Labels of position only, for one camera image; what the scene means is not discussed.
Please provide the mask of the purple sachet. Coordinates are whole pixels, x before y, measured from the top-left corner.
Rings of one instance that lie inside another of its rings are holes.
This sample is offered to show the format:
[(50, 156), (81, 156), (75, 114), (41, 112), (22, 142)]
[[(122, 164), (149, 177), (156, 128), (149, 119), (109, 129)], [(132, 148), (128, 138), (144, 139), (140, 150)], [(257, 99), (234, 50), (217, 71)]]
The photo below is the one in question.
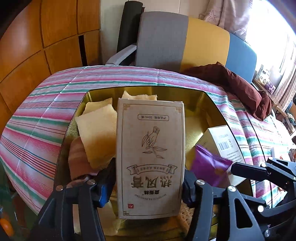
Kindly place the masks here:
[(230, 185), (228, 169), (232, 161), (212, 154), (201, 145), (195, 146), (195, 157), (190, 171), (197, 179), (202, 179), (213, 187), (227, 187)]

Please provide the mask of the pale blue yellow sock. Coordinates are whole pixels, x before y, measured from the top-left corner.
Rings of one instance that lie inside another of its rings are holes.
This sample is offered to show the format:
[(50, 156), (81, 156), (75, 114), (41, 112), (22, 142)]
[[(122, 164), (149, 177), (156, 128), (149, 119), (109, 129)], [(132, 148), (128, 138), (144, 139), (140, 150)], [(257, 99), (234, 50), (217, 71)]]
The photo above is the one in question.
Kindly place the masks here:
[(107, 202), (102, 208), (98, 208), (97, 211), (104, 235), (117, 235), (121, 220), (114, 214), (111, 202)]

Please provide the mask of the small white box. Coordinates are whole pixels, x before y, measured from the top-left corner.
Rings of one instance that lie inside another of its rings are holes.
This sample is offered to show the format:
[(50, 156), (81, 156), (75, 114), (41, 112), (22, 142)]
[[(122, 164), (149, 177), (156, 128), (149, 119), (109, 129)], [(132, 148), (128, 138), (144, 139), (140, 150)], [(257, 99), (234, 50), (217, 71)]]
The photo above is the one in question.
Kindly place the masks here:
[(240, 147), (227, 125), (208, 128), (197, 144), (216, 156), (232, 161), (233, 164), (236, 162), (246, 163)]

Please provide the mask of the pink striped towel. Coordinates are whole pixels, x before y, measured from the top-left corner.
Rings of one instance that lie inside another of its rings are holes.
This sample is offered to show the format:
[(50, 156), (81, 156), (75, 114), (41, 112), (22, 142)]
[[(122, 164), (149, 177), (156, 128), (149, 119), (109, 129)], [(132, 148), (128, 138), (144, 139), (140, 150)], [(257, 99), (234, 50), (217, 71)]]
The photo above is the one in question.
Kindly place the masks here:
[(86, 175), (96, 176), (98, 174), (98, 171), (91, 168), (88, 162), (81, 137), (75, 138), (70, 145), (68, 164), (72, 181), (81, 179)]

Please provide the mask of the cream tea box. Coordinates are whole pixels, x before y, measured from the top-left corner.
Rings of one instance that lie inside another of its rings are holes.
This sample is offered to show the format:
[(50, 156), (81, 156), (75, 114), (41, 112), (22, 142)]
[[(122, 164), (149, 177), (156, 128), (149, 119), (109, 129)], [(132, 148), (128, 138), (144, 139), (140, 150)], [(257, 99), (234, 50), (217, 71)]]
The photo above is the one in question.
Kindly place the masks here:
[(116, 137), (118, 216), (178, 215), (185, 173), (184, 104), (121, 98)]

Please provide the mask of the yellow sponge block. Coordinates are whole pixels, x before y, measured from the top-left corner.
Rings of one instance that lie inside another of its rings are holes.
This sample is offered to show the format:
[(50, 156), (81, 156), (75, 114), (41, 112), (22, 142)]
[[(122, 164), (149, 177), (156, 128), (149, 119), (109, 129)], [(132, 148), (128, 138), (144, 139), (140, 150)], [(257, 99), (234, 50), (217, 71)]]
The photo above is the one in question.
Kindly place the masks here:
[(140, 95), (130, 95), (126, 90), (124, 91), (122, 99), (134, 99), (134, 100), (157, 100), (157, 95), (147, 95), (147, 94), (140, 94)]
[(102, 108), (102, 107), (104, 107), (104, 106), (106, 106), (108, 104), (112, 105), (112, 97), (108, 98), (108, 99), (105, 99), (103, 101), (88, 102), (88, 103), (86, 103), (83, 114), (87, 114), (87, 113), (96, 111), (96, 110), (98, 110), (98, 109), (100, 109), (100, 108)]

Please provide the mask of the gold tin tray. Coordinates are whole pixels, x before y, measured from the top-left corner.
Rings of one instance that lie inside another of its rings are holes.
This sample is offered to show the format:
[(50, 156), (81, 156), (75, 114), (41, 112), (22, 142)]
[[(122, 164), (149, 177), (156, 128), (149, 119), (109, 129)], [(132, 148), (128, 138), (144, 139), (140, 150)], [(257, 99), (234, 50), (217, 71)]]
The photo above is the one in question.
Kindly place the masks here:
[[(144, 90), (158, 95), (162, 100), (183, 100), (185, 106), (186, 166), (191, 166), (193, 162), (193, 142), (200, 138), (200, 135), (206, 130), (206, 128), (219, 126), (225, 123), (225, 119), (221, 112), (203, 91), (165, 86), (146, 86), (144, 87)], [(70, 150), (70, 141), (77, 135), (77, 123), (75, 120), (71, 120), (59, 155), (55, 177), (55, 189), (59, 185), (67, 187), (67, 184), (70, 181), (70, 169), (66, 163), (66, 158), (68, 157)], [(211, 230), (215, 229), (216, 233), (217, 214), (218, 206), (214, 205)]]

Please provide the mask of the striped tablecloth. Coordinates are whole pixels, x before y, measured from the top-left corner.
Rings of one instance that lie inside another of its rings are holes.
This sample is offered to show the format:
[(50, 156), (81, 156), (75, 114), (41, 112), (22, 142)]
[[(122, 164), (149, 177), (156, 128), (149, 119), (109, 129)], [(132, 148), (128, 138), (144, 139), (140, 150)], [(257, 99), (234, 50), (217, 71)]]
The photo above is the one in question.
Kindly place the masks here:
[(63, 139), (86, 92), (144, 85), (206, 92), (225, 118), (248, 164), (260, 165), (271, 155), (272, 148), (287, 155), (295, 147), (280, 121), (272, 116), (258, 121), (237, 97), (198, 78), (143, 67), (90, 66), (63, 70), (30, 93), (1, 135), (1, 163), (13, 187), (34, 213), (39, 213), (53, 190)]

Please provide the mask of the dark red cloth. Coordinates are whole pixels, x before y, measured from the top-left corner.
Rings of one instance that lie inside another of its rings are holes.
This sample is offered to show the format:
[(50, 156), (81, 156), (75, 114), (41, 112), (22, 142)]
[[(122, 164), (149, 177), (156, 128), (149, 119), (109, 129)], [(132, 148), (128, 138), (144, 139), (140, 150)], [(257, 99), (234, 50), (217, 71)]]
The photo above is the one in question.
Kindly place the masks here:
[(267, 93), (256, 90), (249, 82), (219, 62), (191, 67), (182, 73), (218, 85), (235, 95), (257, 120), (263, 121), (271, 114), (272, 102)]

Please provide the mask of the black rolled mat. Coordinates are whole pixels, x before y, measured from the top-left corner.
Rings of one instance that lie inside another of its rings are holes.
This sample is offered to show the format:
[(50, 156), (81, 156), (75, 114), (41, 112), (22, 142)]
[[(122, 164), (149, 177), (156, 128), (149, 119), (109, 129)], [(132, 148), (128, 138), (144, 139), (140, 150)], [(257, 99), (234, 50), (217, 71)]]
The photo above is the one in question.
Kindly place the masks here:
[(117, 53), (130, 45), (137, 44), (140, 17), (144, 11), (140, 1), (126, 1), (119, 28)]

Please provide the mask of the pink patterned curtain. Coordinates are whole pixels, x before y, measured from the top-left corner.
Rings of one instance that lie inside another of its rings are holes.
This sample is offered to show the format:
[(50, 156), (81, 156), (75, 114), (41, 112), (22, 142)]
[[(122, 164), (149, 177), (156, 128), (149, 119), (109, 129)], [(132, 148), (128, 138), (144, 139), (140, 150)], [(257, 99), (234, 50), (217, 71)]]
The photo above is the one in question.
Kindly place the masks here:
[(212, 0), (200, 15), (200, 19), (245, 41), (252, 5), (252, 0)]

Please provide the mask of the wooden wardrobe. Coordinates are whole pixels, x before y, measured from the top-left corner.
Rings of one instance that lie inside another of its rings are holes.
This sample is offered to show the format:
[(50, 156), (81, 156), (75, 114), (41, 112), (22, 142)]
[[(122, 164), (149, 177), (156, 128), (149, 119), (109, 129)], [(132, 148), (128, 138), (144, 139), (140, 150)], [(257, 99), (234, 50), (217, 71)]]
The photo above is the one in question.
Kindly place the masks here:
[(50, 75), (99, 64), (100, 1), (31, 1), (1, 36), (1, 127)]

